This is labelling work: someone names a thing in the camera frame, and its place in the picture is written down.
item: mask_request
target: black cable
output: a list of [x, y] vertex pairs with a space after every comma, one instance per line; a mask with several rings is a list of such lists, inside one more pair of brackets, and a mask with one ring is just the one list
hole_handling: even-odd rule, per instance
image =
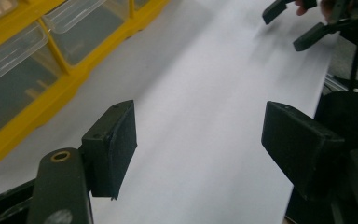
[[357, 78], [357, 71], [358, 71], [358, 43], [357, 43], [356, 51], [354, 53], [354, 57], [353, 57], [353, 61], [352, 61], [351, 79], [350, 79], [350, 85], [348, 87], [348, 91], [354, 90], [356, 78]]

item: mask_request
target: white table surface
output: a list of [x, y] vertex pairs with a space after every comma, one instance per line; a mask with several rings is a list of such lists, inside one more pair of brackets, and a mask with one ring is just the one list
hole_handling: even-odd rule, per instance
[[91, 199], [95, 223], [282, 223], [292, 185], [260, 143], [266, 102], [312, 116], [336, 37], [295, 52], [319, 10], [298, 17], [292, 4], [266, 26], [270, 3], [172, 0], [0, 162], [0, 193], [133, 99], [139, 146], [118, 200]]

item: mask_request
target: black robotic claw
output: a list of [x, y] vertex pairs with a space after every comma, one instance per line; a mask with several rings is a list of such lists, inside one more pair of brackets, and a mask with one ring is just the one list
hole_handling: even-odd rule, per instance
[[[275, 18], [283, 13], [287, 6], [286, 4], [294, 2], [295, 0], [276, 0], [263, 12], [263, 19], [266, 24], [270, 24]], [[304, 8], [310, 9], [316, 7], [318, 4], [316, 0], [303, 0]]]
[[[276, 0], [263, 12], [263, 19], [266, 24], [270, 24], [283, 11], [287, 9], [286, 4], [294, 0]], [[304, 8], [309, 9], [317, 6], [316, 0], [303, 0]], [[308, 49], [318, 42], [325, 35], [334, 34], [337, 31], [354, 29], [358, 27], [358, 0], [337, 0], [334, 4], [332, 13], [327, 20], [327, 24], [319, 22], [309, 31], [303, 34], [294, 43], [296, 51]]]

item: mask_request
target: black metal bracket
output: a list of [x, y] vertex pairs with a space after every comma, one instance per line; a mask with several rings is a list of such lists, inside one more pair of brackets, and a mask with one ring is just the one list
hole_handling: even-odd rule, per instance
[[358, 223], [358, 148], [302, 112], [268, 102], [262, 144], [295, 190], [286, 215], [298, 224]]
[[136, 147], [133, 101], [113, 105], [79, 150], [49, 153], [35, 180], [0, 195], [0, 224], [92, 223], [89, 192], [116, 199]]

